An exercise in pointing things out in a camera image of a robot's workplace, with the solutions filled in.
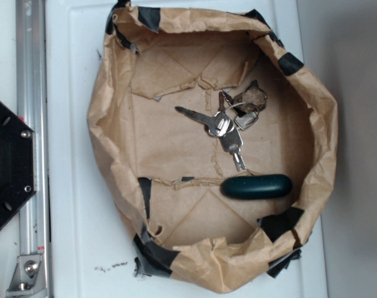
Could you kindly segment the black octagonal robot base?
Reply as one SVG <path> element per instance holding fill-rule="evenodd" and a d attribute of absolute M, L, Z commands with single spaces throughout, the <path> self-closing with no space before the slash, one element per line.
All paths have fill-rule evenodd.
<path fill-rule="evenodd" d="M 0 101 L 0 231 L 36 192 L 34 137 Z"/>

